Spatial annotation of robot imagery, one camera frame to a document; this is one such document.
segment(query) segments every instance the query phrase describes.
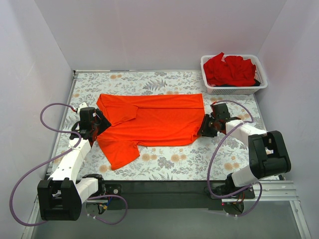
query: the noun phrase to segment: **floral pattern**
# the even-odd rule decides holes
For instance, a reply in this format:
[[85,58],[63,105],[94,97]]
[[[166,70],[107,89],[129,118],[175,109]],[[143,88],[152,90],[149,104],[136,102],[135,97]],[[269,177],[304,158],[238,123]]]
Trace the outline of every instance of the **floral pattern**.
[[[78,107],[86,102],[97,107],[101,93],[112,95],[164,95],[202,93],[205,112],[211,113],[210,104],[218,100],[233,100],[244,104],[252,113],[257,128],[263,129],[263,122],[253,95],[209,95],[202,76],[197,71],[186,72],[120,72],[79,73],[72,92],[70,104]],[[247,120],[249,115],[239,106],[229,103],[232,116]],[[71,110],[63,124],[69,130],[78,116]],[[55,155],[68,147],[67,134],[58,135]],[[140,157],[115,171],[102,153],[97,142],[93,144],[81,166],[78,177],[86,174],[102,174],[105,180],[205,180],[211,156],[223,135],[215,138],[201,137],[194,143],[180,147],[139,146]],[[61,158],[50,164],[48,174],[58,166]],[[226,176],[248,164],[247,147],[235,138],[228,138],[220,148],[211,169],[211,180],[223,180]]]

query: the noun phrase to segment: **table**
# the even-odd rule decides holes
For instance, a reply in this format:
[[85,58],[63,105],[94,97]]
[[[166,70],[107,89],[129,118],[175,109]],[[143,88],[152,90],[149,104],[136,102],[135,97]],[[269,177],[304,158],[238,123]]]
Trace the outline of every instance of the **table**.
[[[254,95],[209,95],[206,92],[199,71],[162,72],[104,72],[79,73],[72,86],[69,104],[78,107],[86,102],[97,107],[101,93],[112,95],[164,95],[202,93],[205,112],[211,113],[210,105],[217,100],[233,100],[245,105],[252,113],[253,125],[265,129]],[[248,120],[249,115],[240,106],[228,104],[232,116]],[[67,110],[63,119],[63,129],[69,130],[78,121],[78,116]],[[68,147],[68,134],[59,134],[54,155]],[[181,147],[139,146],[140,157],[115,171],[102,153],[97,142],[86,156],[78,178],[86,174],[102,174],[105,180],[205,180],[213,151],[222,139],[201,137],[194,143]],[[62,158],[50,164],[47,175],[58,166]],[[235,138],[229,137],[220,148],[211,170],[211,180],[224,180],[229,173],[248,164],[247,147]]]

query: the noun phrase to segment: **laundry basket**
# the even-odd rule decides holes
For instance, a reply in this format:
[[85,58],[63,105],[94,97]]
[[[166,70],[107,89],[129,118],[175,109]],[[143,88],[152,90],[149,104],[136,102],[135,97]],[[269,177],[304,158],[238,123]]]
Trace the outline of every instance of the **laundry basket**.
[[242,95],[249,95],[253,94],[259,89],[266,88],[268,83],[266,79],[266,74],[263,70],[263,67],[261,66],[260,61],[258,58],[254,55],[224,55],[226,56],[241,56],[244,58],[244,60],[250,59],[251,62],[256,65],[256,74],[255,79],[260,82],[260,86],[249,86],[249,87],[213,87],[208,85],[205,71],[204,71],[204,64],[210,59],[213,58],[216,55],[210,55],[210,56],[202,56],[200,59],[200,66],[201,66],[201,72],[203,74],[203,80],[205,83],[205,86],[207,88],[207,92],[209,94],[216,94],[216,95],[226,95],[226,94],[242,94]]

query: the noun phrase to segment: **red cloth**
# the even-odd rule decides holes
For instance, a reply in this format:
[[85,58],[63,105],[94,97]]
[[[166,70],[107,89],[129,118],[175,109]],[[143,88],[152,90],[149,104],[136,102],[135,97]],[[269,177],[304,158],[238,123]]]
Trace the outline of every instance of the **red cloth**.
[[241,56],[227,56],[224,53],[209,59],[204,64],[207,83],[211,86],[252,86],[255,84],[256,66],[251,60],[244,60]]

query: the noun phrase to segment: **purple cable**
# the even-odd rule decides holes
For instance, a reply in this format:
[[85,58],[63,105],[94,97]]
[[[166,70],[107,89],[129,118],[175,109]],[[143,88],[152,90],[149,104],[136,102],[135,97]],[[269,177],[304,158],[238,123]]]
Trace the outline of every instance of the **purple cable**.
[[[214,198],[218,198],[218,199],[224,199],[224,198],[228,198],[228,197],[234,196],[234,195],[236,195],[236,194],[238,194],[238,193],[240,193],[240,192],[242,192],[242,191],[245,191],[247,188],[249,188],[249,187],[252,186],[251,184],[249,184],[249,185],[247,185],[247,186],[245,186],[245,187],[243,187],[243,188],[241,188],[241,189],[239,189],[239,190],[237,190],[237,191],[235,191],[235,192],[233,192],[233,193],[220,196],[220,195],[216,195],[216,194],[214,194],[214,193],[212,192],[211,187],[210,187],[210,183],[209,183],[209,178],[210,178],[210,170],[211,170],[211,166],[212,166],[212,164],[213,164],[213,161],[214,161],[214,159],[215,159],[215,157],[216,157],[216,154],[217,154],[218,150],[220,149],[221,145],[222,145],[223,142],[226,140],[226,138],[227,138],[232,132],[234,132],[238,127],[242,126],[244,123],[253,123],[253,122],[254,122],[254,118],[253,118],[252,114],[251,114],[251,113],[249,112],[249,110],[248,110],[246,107],[244,107],[242,104],[240,104],[240,103],[238,103],[238,102],[235,102],[235,101],[216,101],[216,102],[213,103],[213,105],[216,104],[216,103],[221,103],[221,102],[232,102],[232,103],[234,103],[234,104],[237,104],[237,105],[241,106],[242,108],[244,108],[244,109],[247,111],[247,113],[249,114],[249,116],[250,116],[250,118],[251,118],[251,121],[248,121],[248,120],[247,120],[247,121],[243,121],[243,123],[239,123],[239,124],[236,125],[232,130],[230,130],[228,133],[226,133],[226,135],[222,138],[222,140],[221,140],[221,141],[219,142],[219,144],[217,145],[217,147],[216,147],[216,149],[215,149],[215,151],[214,151],[214,153],[213,153],[213,156],[211,157],[211,160],[210,160],[209,166],[208,166],[208,171],[207,171],[207,188],[208,188],[208,190],[209,190],[209,193],[210,193]],[[256,202],[254,203],[254,205],[251,207],[251,209],[249,209],[247,212],[241,214],[240,216],[244,216],[244,215],[250,213],[250,212],[256,207],[256,205],[258,204],[258,202],[259,202],[259,200],[260,200],[260,197],[261,197],[261,194],[262,194],[262,185],[261,185],[260,182],[257,182],[257,183],[260,185],[260,194],[259,194],[259,197],[257,198],[257,200],[256,200]]]
[[[46,128],[48,128],[48,129],[50,129],[50,130],[52,130],[52,131],[58,132],[58,133],[74,133],[74,134],[78,135],[78,136],[79,136],[79,140],[78,140],[77,143],[74,145],[74,147],[77,147],[77,146],[79,145],[79,143],[81,142],[81,138],[82,138],[81,135],[80,135],[78,132],[57,130],[57,129],[51,128],[50,126],[48,126],[48,125],[43,121],[43,113],[44,113],[44,111],[45,111],[47,108],[49,108],[50,106],[55,106],[55,105],[66,106],[66,107],[70,107],[71,109],[73,109],[72,106],[67,105],[67,104],[63,104],[63,103],[52,103],[52,104],[49,104],[49,105],[47,105],[46,107],[44,107],[43,110],[41,111],[41,114],[40,114],[40,121],[41,121],[41,123],[42,123]],[[47,221],[43,221],[43,222],[39,222],[39,223],[29,224],[29,223],[25,223],[25,222],[21,221],[21,220],[17,217],[17,215],[15,214],[14,209],[13,209],[13,196],[14,196],[14,193],[15,193],[17,187],[19,186],[19,184],[22,182],[22,180],[23,180],[26,176],[28,176],[30,173],[32,173],[34,170],[38,169],[39,167],[42,167],[42,166],[45,165],[45,164],[48,164],[48,163],[52,162],[53,160],[55,160],[55,159],[57,159],[57,158],[59,158],[59,157],[62,157],[62,156],[64,156],[64,155],[68,154],[68,153],[71,152],[72,150],[73,150],[73,149],[70,148],[70,149],[68,149],[67,151],[65,151],[64,153],[62,153],[62,154],[60,154],[60,155],[58,155],[58,156],[55,156],[54,158],[49,159],[48,161],[45,161],[45,162],[43,162],[43,163],[41,163],[41,164],[35,166],[34,168],[32,168],[32,169],[30,169],[28,172],[26,172],[26,173],[17,181],[17,183],[16,183],[15,186],[13,187],[13,190],[12,190],[11,195],[10,195],[9,207],[10,207],[10,212],[11,212],[13,218],[14,218],[18,223],[20,223],[21,225],[26,226],[26,227],[34,227],[34,226],[38,226],[38,225],[41,225],[41,224],[47,222]]]
[[117,222],[112,223],[112,222],[108,222],[108,221],[104,220],[103,218],[97,217],[97,216],[95,216],[95,215],[93,215],[93,214],[88,214],[88,215],[90,215],[91,217],[93,217],[93,218],[95,218],[95,219],[97,219],[97,220],[99,220],[99,221],[101,221],[101,222],[103,222],[103,223],[105,223],[105,224],[109,224],[109,225],[118,224],[118,223],[120,223],[121,221],[123,221],[124,217],[125,217],[126,214],[128,213],[128,203],[127,203],[127,201],[126,201],[123,197],[121,197],[121,196],[119,196],[119,195],[103,195],[103,196],[97,196],[97,197],[89,198],[89,200],[95,200],[95,199],[106,198],[106,197],[119,198],[119,199],[121,199],[121,200],[125,203],[125,212],[124,212],[123,216],[122,216]]

